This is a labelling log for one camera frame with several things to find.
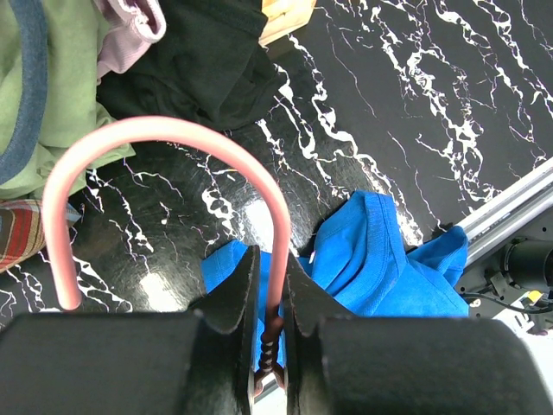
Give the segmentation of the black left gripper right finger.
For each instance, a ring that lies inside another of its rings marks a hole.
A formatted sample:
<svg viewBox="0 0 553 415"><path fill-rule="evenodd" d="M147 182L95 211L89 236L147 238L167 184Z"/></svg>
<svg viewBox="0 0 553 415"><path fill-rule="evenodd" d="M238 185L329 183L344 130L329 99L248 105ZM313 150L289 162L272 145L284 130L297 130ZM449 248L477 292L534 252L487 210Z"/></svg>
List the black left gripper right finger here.
<svg viewBox="0 0 553 415"><path fill-rule="evenodd" d="M283 284L285 391L288 414L331 414L319 323L329 317L352 317L289 255Z"/></svg>

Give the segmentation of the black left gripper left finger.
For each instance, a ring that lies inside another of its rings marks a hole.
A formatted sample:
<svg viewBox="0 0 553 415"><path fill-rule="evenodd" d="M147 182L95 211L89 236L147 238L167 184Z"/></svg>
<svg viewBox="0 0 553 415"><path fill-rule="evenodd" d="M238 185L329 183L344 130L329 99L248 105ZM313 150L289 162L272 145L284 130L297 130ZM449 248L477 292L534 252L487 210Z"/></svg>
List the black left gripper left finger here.
<svg viewBox="0 0 553 415"><path fill-rule="evenodd" d="M189 367L191 414L250 414L253 401L260 250L194 306L200 322Z"/></svg>

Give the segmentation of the pink wire hanger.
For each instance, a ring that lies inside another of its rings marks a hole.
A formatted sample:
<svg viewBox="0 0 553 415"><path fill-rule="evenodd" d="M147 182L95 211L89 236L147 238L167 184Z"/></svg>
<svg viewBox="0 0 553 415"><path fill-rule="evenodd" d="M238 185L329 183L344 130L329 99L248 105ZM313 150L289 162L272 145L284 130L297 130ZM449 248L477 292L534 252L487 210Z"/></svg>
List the pink wire hanger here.
<svg viewBox="0 0 553 415"><path fill-rule="evenodd" d="M262 381L269 374L274 374L277 384L284 386L284 370L277 362L283 330L283 319L278 311L289 258L289 210L281 189L254 156L229 138L199 124L160 116L128 118L81 138L55 164L44 188L41 206L42 226L60 306L64 310L75 310L81 304L66 222L66 204L73 183L92 161L106 152L123 144L151 140L186 145L217 157L237 170L263 197L270 211L274 238L255 392L262 391Z"/></svg>

